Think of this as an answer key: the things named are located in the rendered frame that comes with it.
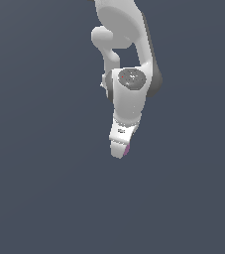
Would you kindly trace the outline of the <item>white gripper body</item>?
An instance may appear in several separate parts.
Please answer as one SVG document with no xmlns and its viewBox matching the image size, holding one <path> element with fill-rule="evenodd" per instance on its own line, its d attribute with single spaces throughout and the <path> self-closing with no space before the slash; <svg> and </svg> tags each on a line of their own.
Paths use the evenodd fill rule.
<svg viewBox="0 0 225 254">
<path fill-rule="evenodd" d="M 133 120 L 119 121 L 113 118 L 109 139 L 111 141 L 126 144 L 130 143 L 132 135 L 136 132 L 140 124 L 140 118 Z"/>
</svg>

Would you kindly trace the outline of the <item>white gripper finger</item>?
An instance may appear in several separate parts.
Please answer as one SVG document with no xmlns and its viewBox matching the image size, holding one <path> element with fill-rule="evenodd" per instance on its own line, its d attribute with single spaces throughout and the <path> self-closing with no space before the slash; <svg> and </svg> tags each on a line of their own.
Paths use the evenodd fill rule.
<svg viewBox="0 0 225 254">
<path fill-rule="evenodd" d="M 111 155 L 117 159 L 123 158 L 128 154 L 130 150 L 130 145 L 120 144 L 112 141 L 110 144 Z"/>
</svg>

